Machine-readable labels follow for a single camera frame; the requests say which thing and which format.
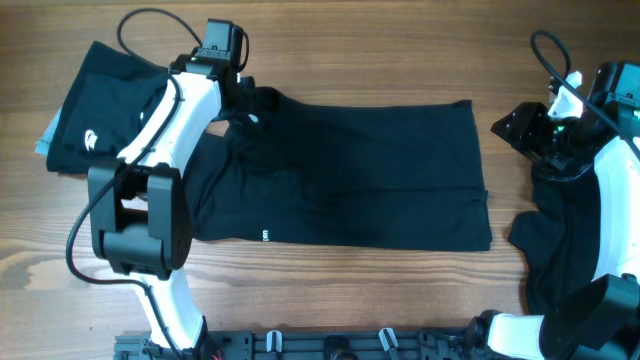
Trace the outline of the black polo shirt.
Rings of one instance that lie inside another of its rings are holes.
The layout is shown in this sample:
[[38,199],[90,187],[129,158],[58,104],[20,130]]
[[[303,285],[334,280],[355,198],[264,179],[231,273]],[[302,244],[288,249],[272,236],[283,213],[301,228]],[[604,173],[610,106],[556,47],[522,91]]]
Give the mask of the black polo shirt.
[[472,104],[309,105],[257,91],[258,129],[200,138],[185,172],[201,241],[486,251]]

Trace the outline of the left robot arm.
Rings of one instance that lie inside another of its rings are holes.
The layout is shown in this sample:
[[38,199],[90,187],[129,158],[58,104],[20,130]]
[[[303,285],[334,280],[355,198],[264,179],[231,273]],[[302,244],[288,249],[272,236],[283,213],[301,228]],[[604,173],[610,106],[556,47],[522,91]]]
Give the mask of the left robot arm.
[[183,176],[211,122],[260,128],[255,82],[241,74],[248,54],[240,26],[208,20],[203,42],[169,66],[165,94],[140,133],[115,161],[88,172],[82,216],[94,254],[116,273],[113,284],[135,287],[151,325],[138,339],[118,338],[117,359],[216,356],[183,270],[192,241]]

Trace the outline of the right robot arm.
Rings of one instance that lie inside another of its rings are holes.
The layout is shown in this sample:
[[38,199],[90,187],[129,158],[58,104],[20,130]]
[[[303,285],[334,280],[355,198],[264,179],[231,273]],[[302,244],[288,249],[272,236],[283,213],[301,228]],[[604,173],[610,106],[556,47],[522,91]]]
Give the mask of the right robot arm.
[[541,315],[483,312],[462,347],[485,358],[636,359],[639,356],[639,66],[602,64],[588,97],[578,73],[557,78],[550,106],[523,103],[492,132],[529,158],[548,181],[598,185],[594,268],[588,284]]

